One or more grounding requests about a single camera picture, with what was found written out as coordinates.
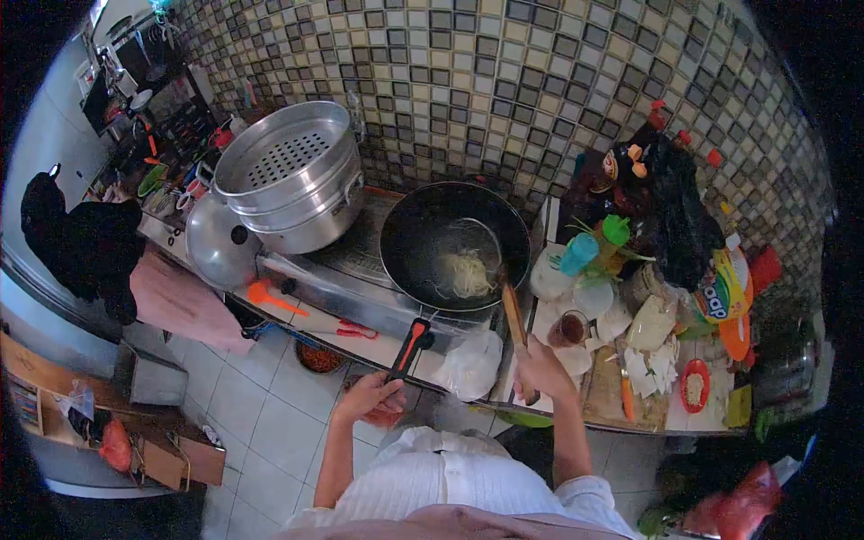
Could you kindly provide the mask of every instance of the pot lid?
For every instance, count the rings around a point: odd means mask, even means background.
[[[254,282],[260,250],[258,236],[218,195],[205,194],[195,203],[186,222],[186,251],[205,282],[223,290]]]

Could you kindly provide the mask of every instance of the woman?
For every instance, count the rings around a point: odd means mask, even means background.
[[[27,245],[54,278],[86,302],[105,301],[122,325],[139,320],[169,332],[245,355],[254,344],[225,304],[196,275],[158,254],[137,233],[142,211],[115,187],[109,202],[82,202],[66,213],[66,199],[50,175],[39,173],[21,203]]]
[[[353,478],[353,424],[383,405],[401,409],[403,381],[367,375],[330,417],[314,508],[274,539],[639,538],[593,476],[581,399],[552,349],[533,335],[518,347],[519,377],[555,407],[555,492],[506,451],[480,438],[406,429]],[[516,385],[521,398],[522,386]]]

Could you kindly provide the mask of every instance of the white shirt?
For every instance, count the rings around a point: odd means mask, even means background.
[[[553,493],[534,471],[502,448],[431,428],[406,429],[381,450],[336,507],[292,516],[286,529],[358,519],[404,519],[428,505],[469,505],[498,514],[554,513],[642,538],[615,511],[609,483],[598,476],[564,482]]]

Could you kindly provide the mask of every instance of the orange ladle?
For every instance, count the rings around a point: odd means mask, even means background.
[[[273,297],[273,295],[267,292],[267,285],[269,284],[270,280],[265,279],[259,282],[254,282],[250,285],[249,290],[246,291],[246,294],[249,296],[249,302],[252,302],[253,304],[270,303],[278,308],[285,309],[286,311],[290,311],[303,317],[309,317],[308,311],[295,308],[286,301]]]

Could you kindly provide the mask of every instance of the pink cloth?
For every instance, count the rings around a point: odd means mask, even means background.
[[[255,344],[206,283],[153,251],[138,261],[129,287],[141,322],[241,356]]]
[[[270,540],[626,540],[599,525],[558,514],[503,516],[464,505],[431,505],[401,521],[364,519],[330,527],[282,530]]]

